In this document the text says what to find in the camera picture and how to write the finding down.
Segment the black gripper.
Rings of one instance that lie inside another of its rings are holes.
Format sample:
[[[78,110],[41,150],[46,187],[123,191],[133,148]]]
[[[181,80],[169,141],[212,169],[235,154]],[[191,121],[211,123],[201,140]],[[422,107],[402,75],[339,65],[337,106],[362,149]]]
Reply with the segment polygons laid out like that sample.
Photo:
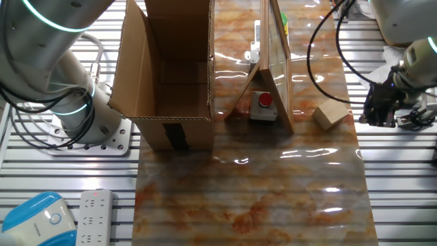
[[[370,126],[396,128],[395,112],[404,104],[406,94],[398,90],[394,83],[384,82],[370,85],[358,122]]]

